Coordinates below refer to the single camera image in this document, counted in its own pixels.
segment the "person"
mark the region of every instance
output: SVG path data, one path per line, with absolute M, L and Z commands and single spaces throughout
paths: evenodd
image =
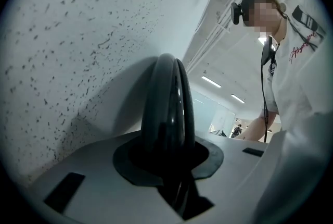
M 231 134 L 231 138 L 234 138 L 236 137 L 237 135 L 241 134 L 241 124 L 239 124 L 235 129 L 234 129 L 234 132 L 233 134 Z
M 290 15 L 278 0 L 242 0 L 244 24 L 273 38 L 275 61 L 268 68 L 264 95 L 268 110 L 267 129 L 280 116 L 281 129 L 288 130 L 301 118 L 314 114 L 296 75 L 315 53 L 325 31 L 302 6 Z M 257 141 L 265 134 L 264 110 L 236 139 Z

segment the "white ceiling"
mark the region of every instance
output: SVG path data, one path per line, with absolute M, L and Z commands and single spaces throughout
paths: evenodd
M 226 7 L 229 7 L 230 2 L 232 0 L 210 2 L 206 11 L 207 16 L 183 59 L 185 67 L 216 24 L 217 12 L 223 12 Z M 242 21 L 237 26 L 232 25 L 229 31 L 230 33 L 225 34 L 201 61 L 195 63 L 194 69 L 188 74 L 189 80 L 190 83 L 205 89 L 203 95 L 211 99 L 213 99 L 211 96 L 219 96 L 226 101 L 226 107 L 231 103 L 233 109 L 236 108 L 238 118 L 254 119 L 260 113 L 262 104 L 260 60 L 263 46 L 258 41 L 259 34 L 251 28 L 244 27 Z M 216 88 L 202 80 L 202 76 L 215 81 L 222 88 Z M 231 94 L 243 99 L 245 104 L 232 98 Z

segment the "black slot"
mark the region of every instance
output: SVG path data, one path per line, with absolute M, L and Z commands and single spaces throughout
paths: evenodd
M 264 151 L 256 150 L 253 148 L 245 148 L 242 152 L 261 157 L 264 154 Z
M 77 173 L 69 173 L 55 187 L 55 189 L 44 200 L 44 203 L 58 213 L 62 213 L 73 195 L 81 185 L 85 176 Z

